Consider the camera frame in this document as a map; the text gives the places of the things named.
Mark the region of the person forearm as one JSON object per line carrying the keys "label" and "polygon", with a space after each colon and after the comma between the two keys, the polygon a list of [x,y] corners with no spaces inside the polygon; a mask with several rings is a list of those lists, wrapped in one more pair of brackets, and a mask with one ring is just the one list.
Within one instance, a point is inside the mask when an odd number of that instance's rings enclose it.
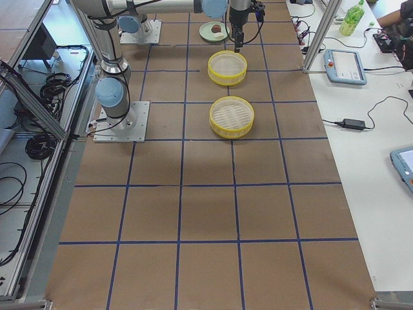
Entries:
{"label": "person forearm", "polygon": [[385,28],[402,22],[401,10],[396,10],[378,19],[380,27]]}

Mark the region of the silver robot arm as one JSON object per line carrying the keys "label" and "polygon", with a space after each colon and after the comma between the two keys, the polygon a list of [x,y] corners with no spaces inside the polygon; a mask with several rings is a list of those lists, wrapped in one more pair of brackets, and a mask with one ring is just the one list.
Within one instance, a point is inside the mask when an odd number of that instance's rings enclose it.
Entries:
{"label": "silver robot arm", "polygon": [[230,22],[229,40],[234,44],[234,51],[253,40],[245,40],[243,31],[250,14],[255,15],[259,28],[263,26],[265,5],[260,1],[107,1],[104,16],[115,18],[125,12],[134,14],[171,14],[203,13],[211,19],[224,17]]}
{"label": "silver robot arm", "polygon": [[122,132],[136,122],[131,111],[130,66],[124,58],[118,32],[118,16],[133,7],[133,1],[125,1],[115,9],[111,1],[73,1],[93,26],[90,37],[96,42],[101,54],[99,81],[95,87],[96,99],[106,113],[107,130]]}

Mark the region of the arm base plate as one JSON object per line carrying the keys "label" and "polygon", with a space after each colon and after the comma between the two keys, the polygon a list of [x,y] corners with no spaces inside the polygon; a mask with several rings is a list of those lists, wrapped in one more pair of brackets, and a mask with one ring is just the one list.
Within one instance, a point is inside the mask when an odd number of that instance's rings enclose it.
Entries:
{"label": "arm base plate", "polygon": [[96,143],[144,142],[149,110],[149,101],[134,101],[131,103],[128,116],[116,125],[117,121],[107,118],[102,108],[100,118],[105,120],[97,124],[95,129],[97,133],[93,134],[93,141]]}
{"label": "arm base plate", "polygon": [[122,34],[122,45],[156,45],[161,32],[160,20],[147,19],[140,22],[137,19],[122,19],[119,21]]}

